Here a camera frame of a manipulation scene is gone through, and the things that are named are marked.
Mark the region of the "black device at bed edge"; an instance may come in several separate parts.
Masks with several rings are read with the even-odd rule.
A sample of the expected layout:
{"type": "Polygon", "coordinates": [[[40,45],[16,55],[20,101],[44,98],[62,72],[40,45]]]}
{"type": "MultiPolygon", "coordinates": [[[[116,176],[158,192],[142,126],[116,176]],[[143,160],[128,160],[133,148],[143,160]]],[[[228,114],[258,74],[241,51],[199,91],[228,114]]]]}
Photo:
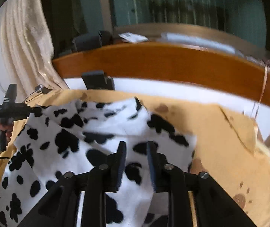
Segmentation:
{"type": "Polygon", "coordinates": [[[115,90],[113,78],[104,71],[90,71],[82,74],[87,90],[115,90]]]}

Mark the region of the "black box on sill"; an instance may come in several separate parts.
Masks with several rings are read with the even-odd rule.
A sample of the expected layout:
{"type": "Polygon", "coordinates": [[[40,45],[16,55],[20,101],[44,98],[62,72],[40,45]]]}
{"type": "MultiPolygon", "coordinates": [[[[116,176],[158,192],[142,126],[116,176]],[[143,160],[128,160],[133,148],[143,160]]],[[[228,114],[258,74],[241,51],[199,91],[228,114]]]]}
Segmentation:
{"type": "Polygon", "coordinates": [[[73,51],[82,52],[101,48],[113,44],[113,36],[110,32],[100,30],[97,33],[79,35],[73,39],[73,51]]]}

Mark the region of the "white paper card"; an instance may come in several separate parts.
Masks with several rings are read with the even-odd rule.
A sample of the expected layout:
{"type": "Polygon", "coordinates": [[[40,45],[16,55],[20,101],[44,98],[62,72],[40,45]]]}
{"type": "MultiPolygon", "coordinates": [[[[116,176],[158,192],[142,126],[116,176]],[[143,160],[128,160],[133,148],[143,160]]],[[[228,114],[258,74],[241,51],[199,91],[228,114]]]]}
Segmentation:
{"type": "Polygon", "coordinates": [[[122,41],[131,43],[131,44],[137,44],[137,43],[143,43],[143,42],[149,41],[149,39],[146,36],[134,34],[130,32],[121,33],[119,34],[119,37],[122,39],[122,41]]]}

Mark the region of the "orange wooden window sill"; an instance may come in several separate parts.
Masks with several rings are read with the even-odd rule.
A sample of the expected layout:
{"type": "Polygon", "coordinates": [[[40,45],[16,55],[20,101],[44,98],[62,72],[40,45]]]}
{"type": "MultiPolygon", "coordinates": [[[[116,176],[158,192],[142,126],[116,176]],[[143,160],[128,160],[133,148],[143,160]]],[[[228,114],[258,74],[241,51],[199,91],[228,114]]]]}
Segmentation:
{"type": "Polygon", "coordinates": [[[270,107],[270,73],[243,58],[181,45],[116,44],[56,58],[63,79],[102,70],[111,77],[189,82],[228,92],[270,107]]]}

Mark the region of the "yellow paw-print blanket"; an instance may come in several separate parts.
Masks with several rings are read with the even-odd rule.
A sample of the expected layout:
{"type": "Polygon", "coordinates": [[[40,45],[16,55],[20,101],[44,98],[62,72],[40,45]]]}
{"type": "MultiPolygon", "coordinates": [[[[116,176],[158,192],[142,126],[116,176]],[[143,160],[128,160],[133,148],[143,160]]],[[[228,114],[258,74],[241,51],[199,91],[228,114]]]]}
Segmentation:
{"type": "MultiPolygon", "coordinates": [[[[74,100],[113,103],[137,98],[150,112],[161,116],[182,134],[197,138],[188,172],[206,170],[253,221],[270,226],[270,157],[256,145],[255,124],[247,116],[229,109],[161,97],[138,96],[117,91],[52,91],[37,97],[32,105],[62,106],[74,100]]],[[[17,151],[15,140],[27,123],[14,126],[7,157],[0,161],[0,182],[9,160],[17,151]]]]}

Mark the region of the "beige curtain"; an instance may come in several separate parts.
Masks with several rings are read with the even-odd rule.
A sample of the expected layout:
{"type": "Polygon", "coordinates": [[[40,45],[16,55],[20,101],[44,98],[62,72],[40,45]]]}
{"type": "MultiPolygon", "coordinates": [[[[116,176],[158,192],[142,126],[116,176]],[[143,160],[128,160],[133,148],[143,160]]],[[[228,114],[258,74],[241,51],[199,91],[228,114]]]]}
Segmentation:
{"type": "Polygon", "coordinates": [[[41,0],[7,0],[0,7],[0,45],[19,100],[40,84],[68,88],[52,65],[54,47],[41,0]]]}

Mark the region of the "black white cow-print fleece garment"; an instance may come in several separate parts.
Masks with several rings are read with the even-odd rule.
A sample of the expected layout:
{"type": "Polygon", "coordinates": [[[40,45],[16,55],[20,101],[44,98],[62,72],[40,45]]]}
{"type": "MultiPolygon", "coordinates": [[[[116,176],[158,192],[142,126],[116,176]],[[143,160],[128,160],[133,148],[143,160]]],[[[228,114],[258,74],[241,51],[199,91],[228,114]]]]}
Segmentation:
{"type": "Polygon", "coordinates": [[[113,103],[74,100],[41,107],[15,140],[0,182],[0,225],[17,226],[66,172],[82,174],[104,164],[119,143],[126,163],[117,193],[106,196],[108,226],[151,226],[167,219],[167,195],[152,191],[146,144],[188,172],[197,138],[182,134],[137,98],[113,103]]]}

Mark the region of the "white plastic sheet on sill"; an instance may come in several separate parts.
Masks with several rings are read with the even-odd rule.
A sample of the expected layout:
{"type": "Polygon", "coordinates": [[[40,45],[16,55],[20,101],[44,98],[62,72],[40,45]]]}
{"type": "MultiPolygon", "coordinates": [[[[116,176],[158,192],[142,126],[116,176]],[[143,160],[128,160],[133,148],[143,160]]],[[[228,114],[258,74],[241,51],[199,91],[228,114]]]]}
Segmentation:
{"type": "Polygon", "coordinates": [[[197,46],[201,48],[211,48],[229,54],[236,54],[237,52],[237,49],[231,45],[197,36],[165,32],[161,34],[161,40],[171,43],[180,43],[184,45],[197,46]]]}

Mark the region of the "black power adapter plug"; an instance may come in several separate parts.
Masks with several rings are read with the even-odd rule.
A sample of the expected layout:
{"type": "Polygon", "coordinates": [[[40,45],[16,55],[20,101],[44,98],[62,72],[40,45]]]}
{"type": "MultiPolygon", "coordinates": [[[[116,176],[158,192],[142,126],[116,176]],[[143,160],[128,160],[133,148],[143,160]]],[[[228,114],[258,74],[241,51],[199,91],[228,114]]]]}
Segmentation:
{"type": "Polygon", "coordinates": [[[40,85],[35,87],[35,91],[36,91],[36,93],[48,94],[51,91],[51,89],[40,84],[40,85]]]}

